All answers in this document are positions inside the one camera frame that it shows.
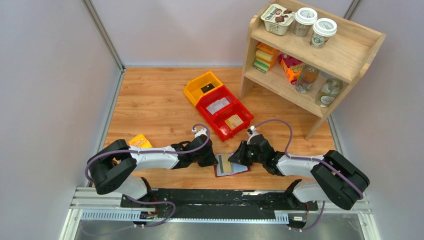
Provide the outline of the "red leather card holder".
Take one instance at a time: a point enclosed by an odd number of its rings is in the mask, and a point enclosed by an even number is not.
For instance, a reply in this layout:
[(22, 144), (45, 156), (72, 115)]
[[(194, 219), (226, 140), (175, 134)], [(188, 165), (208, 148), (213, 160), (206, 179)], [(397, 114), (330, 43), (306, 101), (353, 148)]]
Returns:
[(226, 176), (232, 176), (232, 175), (236, 175), (236, 174), (241, 174), (241, 173), (249, 172), (251, 170), (251, 168), (249, 166), (240, 165), (240, 164), (232, 163), (231, 162), (232, 173), (229, 174), (229, 175), (218, 175), (217, 174), (217, 165), (218, 165), (218, 160), (217, 160), (217, 164), (214, 166), (214, 175), (215, 175), (216, 178), (226, 177)]

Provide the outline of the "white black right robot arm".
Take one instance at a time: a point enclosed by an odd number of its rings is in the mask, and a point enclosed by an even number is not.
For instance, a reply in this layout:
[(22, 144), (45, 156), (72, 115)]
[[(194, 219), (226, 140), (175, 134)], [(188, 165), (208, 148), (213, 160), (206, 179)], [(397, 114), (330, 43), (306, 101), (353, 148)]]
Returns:
[(294, 210), (312, 201), (330, 201), (351, 210), (370, 185), (369, 178), (336, 150), (316, 156), (293, 155), (274, 150), (261, 134), (242, 141), (228, 160), (243, 166), (259, 163), (274, 176), (298, 176), (285, 190), (286, 205)]

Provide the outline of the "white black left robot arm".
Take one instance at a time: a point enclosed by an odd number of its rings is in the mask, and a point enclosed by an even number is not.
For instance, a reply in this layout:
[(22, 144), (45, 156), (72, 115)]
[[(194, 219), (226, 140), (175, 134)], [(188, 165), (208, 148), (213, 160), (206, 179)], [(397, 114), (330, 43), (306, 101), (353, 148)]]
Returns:
[(148, 207), (153, 194), (146, 180), (132, 172), (146, 169), (182, 169), (192, 163), (209, 167), (218, 163), (213, 143), (205, 133), (192, 141), (182, 141), (162, 148), (142, 148), (118, 139), (87, 161), (85, 174), (99, 195), (112, 192), (127, 195), (140, 207)]

